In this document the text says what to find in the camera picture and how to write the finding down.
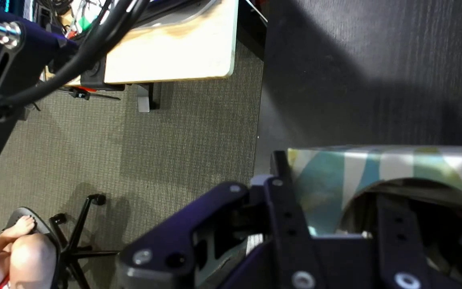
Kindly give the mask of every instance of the screw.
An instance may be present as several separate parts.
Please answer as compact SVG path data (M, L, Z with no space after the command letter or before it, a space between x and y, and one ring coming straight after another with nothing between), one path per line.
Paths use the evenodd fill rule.
M273 185L275 187L283 187L283 180L275 180Z
M395 283L401 289L421 289L422 288L421 280L416 278L414 275L409 275L409 274L396 274L395 275Z
M311 289L315 288L315 278L308 272L295 272L292 285L297 289Z
M230 189L230 192L231 192L231 193L239 193L239 192L242 192L242 190L241 190L241 187L233 185L233 187Z
M151 259L153 259L153 253L151 253L151 251L138 251L138 253L135 253L135 256L133 256L133 262L135 262L137 266L149 264Z

